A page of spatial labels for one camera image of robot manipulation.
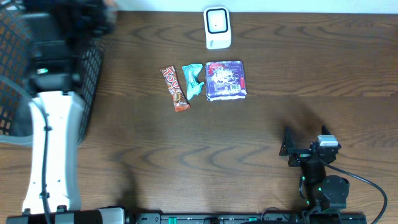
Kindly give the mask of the purple sanitary pad pack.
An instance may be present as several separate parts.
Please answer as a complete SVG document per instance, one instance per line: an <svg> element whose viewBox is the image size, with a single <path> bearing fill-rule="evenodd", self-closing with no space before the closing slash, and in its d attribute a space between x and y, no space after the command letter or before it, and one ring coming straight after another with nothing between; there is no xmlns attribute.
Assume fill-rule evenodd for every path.
<svg viewBox="0 0 398 224"><path fill-rule="evenodd" d="M205 72L208 101L237 100L246 97L248 92L242 61L207 62Z"/></svg>

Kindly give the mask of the teal flushable wipes pack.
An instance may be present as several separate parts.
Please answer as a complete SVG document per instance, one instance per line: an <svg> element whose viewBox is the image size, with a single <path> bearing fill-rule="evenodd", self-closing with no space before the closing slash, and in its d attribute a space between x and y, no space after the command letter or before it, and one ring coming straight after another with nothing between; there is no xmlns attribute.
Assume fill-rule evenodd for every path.
<svg viewBox="0 0 398 224"><path fill-rule="evenodd" d="M202 91L202 87L205 83L198 81L198 75L202 68L202 64L190 64L182 67L187 84L187 100L191 100Z"/></svg>

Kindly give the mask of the chocolate bar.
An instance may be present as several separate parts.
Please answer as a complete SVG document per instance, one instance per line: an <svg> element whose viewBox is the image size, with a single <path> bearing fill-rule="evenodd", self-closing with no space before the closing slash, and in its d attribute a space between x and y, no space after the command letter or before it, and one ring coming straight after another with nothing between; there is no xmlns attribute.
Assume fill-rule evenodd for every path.
<svg viewBox="0 0 398 224"><path fill-rule="evenodd" d="M173 99L174 109L176 112L190 109L188 103L178 81L177 73L173 65L160 69L162 76L166 82L167 88Z"/></svg>

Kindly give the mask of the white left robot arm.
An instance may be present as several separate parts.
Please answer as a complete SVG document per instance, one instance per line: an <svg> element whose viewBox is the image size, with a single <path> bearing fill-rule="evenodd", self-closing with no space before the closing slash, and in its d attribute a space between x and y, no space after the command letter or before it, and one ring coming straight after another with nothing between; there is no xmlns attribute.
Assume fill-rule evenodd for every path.
<svg viewBox="0 0 398 224"><path fill-rule="evenodd" d="M29 186L19 216L8 223L131 223L125 208L83 210L78 146L83 141L103 65L96 40L117 20L115 1L24 1L31 31L25 83L1 82L29 106L30 136L2 142L32 148Z"/></svg>

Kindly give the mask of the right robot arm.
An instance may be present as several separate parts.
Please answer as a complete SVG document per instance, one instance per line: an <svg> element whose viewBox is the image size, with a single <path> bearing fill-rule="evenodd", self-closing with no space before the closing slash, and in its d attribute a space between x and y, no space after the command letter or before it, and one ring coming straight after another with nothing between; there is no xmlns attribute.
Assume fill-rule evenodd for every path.
<svg viewBox="0 0 398 224"><path fill-rule="evenodd" d="M336 160L341 144L326 126L305 149L295 146L292 132L285 128L279 155L288 157L288 166L300 167L299 192L317 212L339 212L346 208L349 182L338 175L327 175L325 167Z"/></svg>

